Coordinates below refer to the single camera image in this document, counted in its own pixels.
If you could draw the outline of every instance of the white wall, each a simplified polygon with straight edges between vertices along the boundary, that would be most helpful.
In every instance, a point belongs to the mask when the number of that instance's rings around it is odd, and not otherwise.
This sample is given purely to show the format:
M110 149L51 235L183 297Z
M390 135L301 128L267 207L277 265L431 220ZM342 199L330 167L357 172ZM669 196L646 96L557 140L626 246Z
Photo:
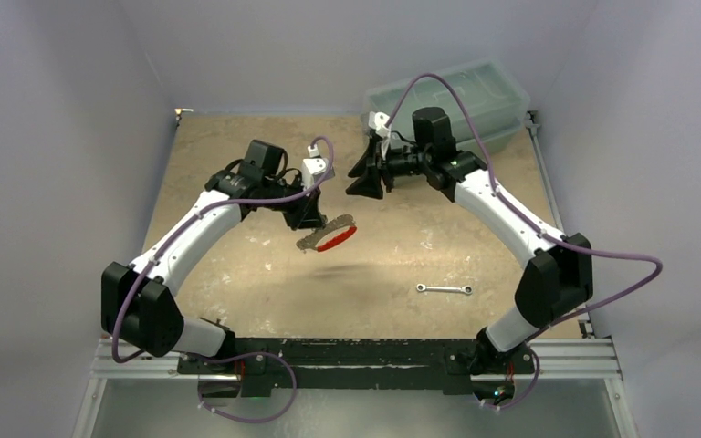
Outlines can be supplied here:
M541 110L563 221L663 274L595 313L642 436L701 436L701 1L603 1ZM600 262L607 297L650 266Z
M69 436L172 136L115 1L0 1L0 436Z
M487 55L537 107L597 0L121 0L176 106L361 110L364 90Z

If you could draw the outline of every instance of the transparent plastic container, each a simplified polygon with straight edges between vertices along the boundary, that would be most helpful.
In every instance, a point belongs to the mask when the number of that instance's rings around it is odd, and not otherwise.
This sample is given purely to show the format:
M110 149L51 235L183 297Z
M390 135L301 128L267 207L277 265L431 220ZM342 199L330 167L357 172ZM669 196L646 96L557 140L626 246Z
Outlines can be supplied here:
M482 59L434 73L445 78L455 89L483 141L485 138L495 138L502 131L509 131L515 122L519 124L523 120L528 110L530 96L494 59ZM409 82L410 79L406 79L368 90L364 95L362 127L367 126L370 111L391 114ZM442 107L450 117L453 136L459 143L472 138L471 130L450 92L430 78L421 79L415 84L396 115L392 129L412 138L412 115L422 107Z
M487 153L493 155L494 153L503 151L504 148L506 148L509 142L512 140L512 137L514 137L515 134L517 134L521 128L522 122L519 120L515 120L515 123L513 123L511 126L508 126L506 129L500 130L491 135L479 134L479 137L485 144ZM482 161L485 160L485 155L483 155L482 151L479 149L479 145L476 144L474 138L467 141L461 141L456 145L456 147L460 151L473 152L477 157L481 158Z

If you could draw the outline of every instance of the wrench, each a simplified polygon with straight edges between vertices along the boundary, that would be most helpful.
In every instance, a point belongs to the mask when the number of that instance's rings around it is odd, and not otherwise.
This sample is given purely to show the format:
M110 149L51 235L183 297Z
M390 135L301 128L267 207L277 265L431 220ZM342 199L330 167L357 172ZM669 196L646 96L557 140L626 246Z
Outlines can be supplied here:
M471 286L464 286L464 287L444 287L444 286L426 286L424 284L420 284L415 287L418 289L418 292L451 292L455 294L464 294L464 295L471 295L472 294L472 288Z

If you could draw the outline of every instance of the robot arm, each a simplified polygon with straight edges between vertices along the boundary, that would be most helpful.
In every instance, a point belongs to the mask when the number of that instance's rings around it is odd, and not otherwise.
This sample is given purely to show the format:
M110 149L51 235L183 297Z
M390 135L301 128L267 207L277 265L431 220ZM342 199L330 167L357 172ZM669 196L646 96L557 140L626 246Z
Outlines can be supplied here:
M441 108L417 110L413 114L415 141L398 151L390 149L386 139L390 136L387 120L382 113L370 115L367 151L349 172L357 180L346 193L382 199L382 187L390 192L396 176L423 174L447 199L484 222L524 267L515 306L477 334L476 351L470 358L472 372L503 362L530 336L591 298L591 258L543 239L502 204L492 189L486 164L472 152L457 150L450 119ZM545 224L500 183L496 191L538 223L541 233L590 247L582 235L567 237Z
M213 175L197 202L182 220L146 253L129 265L111 263L101 281L101 326L113 334L124 299L140 274L150 266L123 320L120 337L153 356L168 351L196 353L206 357L226 357L233 353L235 333L229 328L198 318L184 317L175 298L183 281L205 253L225 233L240 224L256 205L228 204L211 209L229 199L277 199L300 193L328 170L318 148L309 147L309 158L302 161L297 176L287 182L289 169L278 171L286 152L263 141L251 141L246 157ZM319 212L320 190L290 203L263 205L281 212L287 226L319 229L326 217Z

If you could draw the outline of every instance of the wooden table surface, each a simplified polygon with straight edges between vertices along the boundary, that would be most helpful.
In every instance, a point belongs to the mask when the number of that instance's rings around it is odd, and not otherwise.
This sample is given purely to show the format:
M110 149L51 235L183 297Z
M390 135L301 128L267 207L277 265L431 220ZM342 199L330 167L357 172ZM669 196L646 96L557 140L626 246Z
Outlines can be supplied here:
M281 214L253 212L187 277L177 298L184 315L220 319L238 336L473 338L513 305L522 268L486 226L424 177L397 179L382 201L345 194L346 174L365 147L352 116L185 115L145 248L192 207L210 175L244 156L251 140L286 149L298 166L319 134L335 143L337 171L322 186L320 210L329 219L353 215L356 235L324 253L302 252L296 242L309 231L291 231ZM493 158L498 179L553 224L525 130ZM417 283L470 285L474 295L419 294ZM581 334L569 321L544 337Z

